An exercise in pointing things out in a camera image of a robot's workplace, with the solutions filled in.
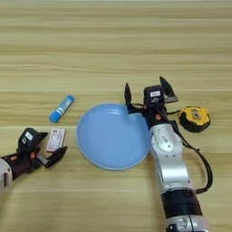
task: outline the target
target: wood grain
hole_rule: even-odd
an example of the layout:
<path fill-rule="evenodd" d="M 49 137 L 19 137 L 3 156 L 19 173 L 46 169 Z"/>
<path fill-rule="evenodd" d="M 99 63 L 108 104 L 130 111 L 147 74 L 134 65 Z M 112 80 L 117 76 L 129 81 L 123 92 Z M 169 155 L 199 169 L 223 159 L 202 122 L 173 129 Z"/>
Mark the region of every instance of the wood grain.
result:
<path fill-rule="evenodd" d="M 25 127 L 50 132 L 48 116 L 66 94 L 77 99 L 57 125 L 67 129 L 66 156 L 6 191 L 0 230 L 165 231 L 151 156 L 111 172 L 89 163 L 75 143 L 76 124 L 92 106 L 123 102 L 125 82 L 139 102 L 142 89 L 163 75 L 180 99 L 170 111 L 210 109 L 208 130 L 181 131 L 214 170 L 213 188 L 198 196 L 211 231 L 231 231 L 231 12 L 232 3 L 221 1 L 0 2 L 1 155 L 15 150 Z M 201 187 L 200 161 L 187 150 L 184 157 Z"/>

